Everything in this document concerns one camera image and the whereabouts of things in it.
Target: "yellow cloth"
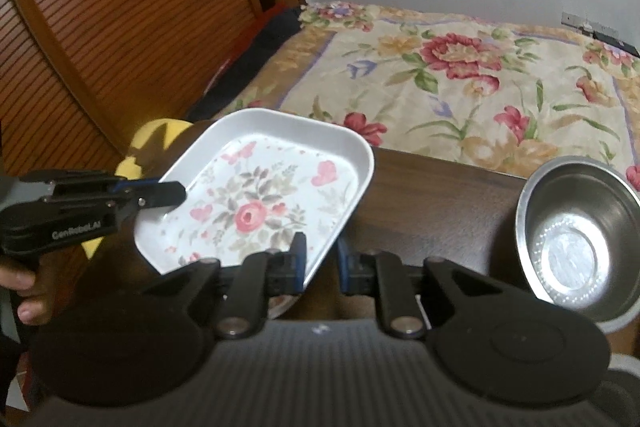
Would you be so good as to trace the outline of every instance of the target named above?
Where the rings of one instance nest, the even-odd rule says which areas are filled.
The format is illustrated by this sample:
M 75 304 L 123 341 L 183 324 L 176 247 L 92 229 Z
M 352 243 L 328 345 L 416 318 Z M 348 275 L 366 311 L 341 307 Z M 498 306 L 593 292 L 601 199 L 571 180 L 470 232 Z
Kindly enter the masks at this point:
M 159 120 L 152 120 L 145 123 L 133 137 L 131 141 L 130 149 L 142 149 L 145 143 L 158 127 L 166 125 L 166 131 L 164 133 L 163 149 L 167 149 L 176 137 L 182 133 L 185 129 L 189 128 L 192 124 L 184 120 L 172 120 L 171 118 L 161 118 Z M 142 168 L 136 164 L 136 158 L 134 156 L 127 156 L 121 161 L 116 168 L 116 176 L 124 176 L 128 180 L 137 180 L 142 176 Z M 84 253 L 91 259 L 97 248 L 100 246 L 102 237 L 92 239 L 91 241 L 85 241 L 82 243 Z

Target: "tray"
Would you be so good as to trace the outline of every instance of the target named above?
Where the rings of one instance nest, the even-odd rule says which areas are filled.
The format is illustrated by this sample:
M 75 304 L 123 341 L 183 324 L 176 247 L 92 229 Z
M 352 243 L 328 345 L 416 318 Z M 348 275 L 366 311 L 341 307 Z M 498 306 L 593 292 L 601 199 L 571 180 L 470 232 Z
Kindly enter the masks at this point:
M 232 113 L 209 127 L 161 181 L 179 181 L 186 201 L 138 214 L 134 237 L 160 273 L 217 257 L 223 266 L 248 254 L 287 250 L 307 240 L 305 287 L 364 194 L 374 169 L 357 133 L 263 108 Z M 277 316 L 293 302 L 272 299 Z

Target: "pink butterfly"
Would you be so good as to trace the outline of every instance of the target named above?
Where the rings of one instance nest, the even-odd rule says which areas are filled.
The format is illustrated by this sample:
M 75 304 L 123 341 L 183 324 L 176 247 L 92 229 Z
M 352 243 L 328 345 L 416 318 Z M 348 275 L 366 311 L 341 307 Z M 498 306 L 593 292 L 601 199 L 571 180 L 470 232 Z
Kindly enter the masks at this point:
M 194 208 L 191 212 L 189 212 L 189 215 L 196 221 L 204 223 L 207 219 L 209 219 L 212 210 L 213 206 L 211 204 L 206 204 L 202 208 Z
M 335 163 L 332 161 L 324 161 L 318 164 L 318 175 L 311 178 L 311 184 L 314 187 L 322 187 L 338 179 L 338 173 L 335 170 Z
M 229 165 L 235 164 L 240 158 L 249 158 L 254 153 L 254 147 L 256 142 L 250 142 L 238 152 L 234 152 L 231 155 L 223 154 L 220 156 L 223 160 L 229 163 Z

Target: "human hand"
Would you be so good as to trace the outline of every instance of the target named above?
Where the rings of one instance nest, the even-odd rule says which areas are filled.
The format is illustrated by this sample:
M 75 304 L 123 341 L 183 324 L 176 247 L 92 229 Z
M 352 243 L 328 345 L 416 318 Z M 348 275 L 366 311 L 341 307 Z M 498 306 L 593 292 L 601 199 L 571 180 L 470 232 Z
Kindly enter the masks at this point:
M 51 318 L 62 261 L 62 252 L 46 253 L 34 273 L 14 259 L 0 256 L 0 286 L 24 298 L 18 306 L 18 317 L 24 324 L 39 326 Z

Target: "brown tabletop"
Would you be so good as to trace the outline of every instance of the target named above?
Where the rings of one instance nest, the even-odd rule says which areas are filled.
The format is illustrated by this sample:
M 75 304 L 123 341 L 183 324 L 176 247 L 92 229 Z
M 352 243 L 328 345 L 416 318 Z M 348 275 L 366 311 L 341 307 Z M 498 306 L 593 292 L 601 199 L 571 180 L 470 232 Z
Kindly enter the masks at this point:
M 200 122 L 185 131 L 166 152 L 156 156 L 145 175 L 166 171 L 208 125 Z M 389 250 L 407 264 L 421 264 L 428 255 L 440 255 L 526 287 L 513 235 L 523 179 L 383 149 L 374 150 L 374 155 L 373 180 L 348 225 L 353 248 Z M 139 285 L 156 275 L 137 252 L 129 224 L 103 240 L 78 282 L 76 299 L 83 301 Z M 327 320 L 372 315 L 372 299 L 339 294 L 335 260 L 329 258 L 285 318 Z M 609 335 L 612 350 L 633 353 L 638 326 L 636 320 Z

